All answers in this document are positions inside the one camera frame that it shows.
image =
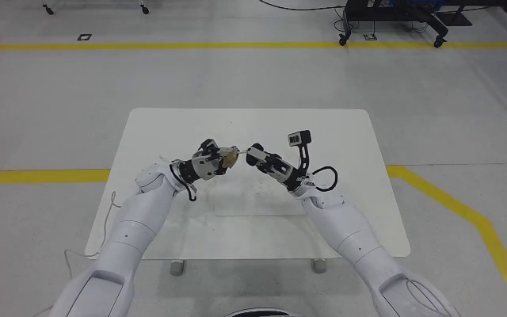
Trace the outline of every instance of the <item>white table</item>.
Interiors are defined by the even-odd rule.
[[[338,188],[366,215],[380,242],[395,257],[410,245],[372,123],[355,109],[135,109],[128,118],[111,174],[86,245],[94,253],[112,191],[121,204],[137,192],[135,176],[168,159],[189,159],[202,141],[244,150],[259,142],[266,151],[298,164],[287,135],[309,129],[310,169],[334,166]],[[197,181],[196,202],[176,196],[164,226],[144,259],[337,258],[300,204],[271,177],[248,166],[242,155],[222,177]],[[117,210],[112,210],[108,231]]]

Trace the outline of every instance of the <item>black electrical cord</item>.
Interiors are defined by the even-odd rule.
[[[426,32],[426,29],[428,28],[428,26],[429,26],[428,23],[426,23],[426,25],[424,25],[424,26],[422,26],[420,28],[414,28],[414,22],[412,21],[412,26],[409,27],[409,28],[405,27],[405,32],[412,32],[412,31],[414,31],[414,32],[417,32],[419,34],[422,34],[422,33]]]
[[[333,182],[333,184],[330,187],[325,188],[325,189],[324,188],[320,188],[320,187],[315,187],[315,188],[319,192],[329,192],[329,191],[333,190],[336,187],[336,185],[338,184],[338,172],[332,166],[324,166],[324,167],[319,168],[318,170],[314,170],[313,173],[312,173],[312,175],[316,175],[317,173],[320,173],[323,170],[330,170],[330,171],[333,172],[333,174],[334,174],[334,182]]]
[[[487,9],[487,8],[490,8],[490,7],[491,7],[491,6],[483,6],[483,7],[480,7],[480,8],[475,8],[475,9],[461,10],[461,12],[484,10],[484,9]],[[459,11],[459,10],[456,10],[456,11],[436,11],[436,13],[456,13],[456,12],[458,12],[458,11]]]
[[[340,17],[340,19],[339,19],[339,20],[336,20],[336,21],[334,22],[334,29],[336,29],[338,32],[345,32],[345,30],[340,30],[340,29],[336,26],[336,24],[337,24],[338,22],[342,22],[342,21],[343,21],[343,17],[341,17],[341,15],[338,13],[338,11],[336,11],[336,8],[334,9],[334,12],[336,13],[336,15],[338,15],[338,16]],[[350,30],[351,30],[351,31],[352,31],[353,29],[358,29],[358,28],[359,28],[359,21],[357,22],[357,27],[356,27],[356,28],[354,28],[354,26],[353,26],[353,25],[351,25],[350,23],[349,23],[349,27],[350,27]]]
[[[192,193],[190,192],[190,188],[189,186],[187,185],[187,183],[183,182],[177,175],[176,173],[174,173],[174,170],[173,170],[173,166],[171,164],[169,164],[169,169],[171,170],[171,173],[173,174],[174,178],[176,178],[177,181],[180,182],[180,184],[182,184],[185,189],[187,190],[187,193],[189,193],[189,201],[196,201],[197,200],[197,197],[192,197]]]
[[[298,9],[298,8],[288,8],[288,7],[285,7],[285,6],[277,6],[277,5],[274,5],[272,3],[266,2],[264,0],[259,0],[259,2],[262,2],[262,3],[264,3],[264,4],[268,5],[268,6],[274,6],[275,8],[278,8],[278,9],[290,10],[290,11],[317,11],[317,10],[345,8],[345,6],[323,6],[323,7],[320,7],[320,8]]]

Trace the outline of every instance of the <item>floor marking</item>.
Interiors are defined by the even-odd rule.
[[[426,49],[424,42],[223,42],[223,43],[40,43],[0,44],[0,51],[85,51],[85,50],[176,50],[176,49],[252,49],[252,48],[370,48],[370,49]],[[445,43],[439,49],[507,49],[507,42]]]
[[[94,183],[108,177],[109,170],[0,170],[0,184]]]
[[[489,219],[466,206],[461,201],[458,201],[442,189],[420,178],[404,166],[387,166],[387,173],[391,178],[401,178],[403,181],[406,181],[414,188],[422,191],[458,216],[474,224],[482,237],[482,241],[486,244],[494,263],[497,265],[504,282],[507,284],[507,250],[505,250],[504,246],[501,244],[501,240]]]
[[[415,189],[474,224],[507,284],[507,251],[494,230],[493,224],[485,216],[404,166],[387,166],[387,173],[390,178],[401,178]],[[109,170],[5,170],[0,171],[0,184],[106,182],[108,176]]]

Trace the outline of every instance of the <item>gray floor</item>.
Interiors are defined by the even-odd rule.
[[[331,1],[280,1],[324,6]],[[0,3],[0,44],[336,41],[332,11],[294,13],[255,0],[35,0]],[[507,15],[470,12],[454,42],[507,42]],[[371,25],[361,24],[361,41]],[[433,42],[379,23],[380,41]],[[487,216],[507,244],[506,50],[242,49],[0,51],[0,170],[109,168],[137,107],[359,108],[386,164],[407,165]],[[399,261],[443,290],[463,316],[502,316],[507,288],[478,232],[423,193],[392,184],[412,253]],[[68,276],[63,250],[84,250],[104,184],[0,185],[0,315],[52,304]],[[87,260],[72,258],[74,271]],[[374,316],[342,260],[190,262],[183,277],[146,261],[131,316],[221,316],[281,307],[308,316]]]

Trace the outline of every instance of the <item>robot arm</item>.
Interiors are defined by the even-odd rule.
[[[306,156],[309,142],[309,131],[289,135],[289,145],[299,147],[299,152]],[[400,266],[387,253],[359,209],[339,193],[330,192],[337,182],[336,173],[334,185],[321,189],[307,173],[308,157],[302,158],[296,169],[279,155],[264,152],[258,143],[246,153],[247,163],[275,178],[301,201],[322,237],[354,267],[368,286],[380,316],[459,316],[429,281]]]
[[[135,271],[166,221],[174,196],[187,190],[194,201],[192,183],[225,174],[237,158],[238,148],[217,147],[207,139],[188,161],[155,163],[142,170],[135,179],[139,193],[124,202],[97,260],[67,284],[49,315],[125,316],[134,296]]]

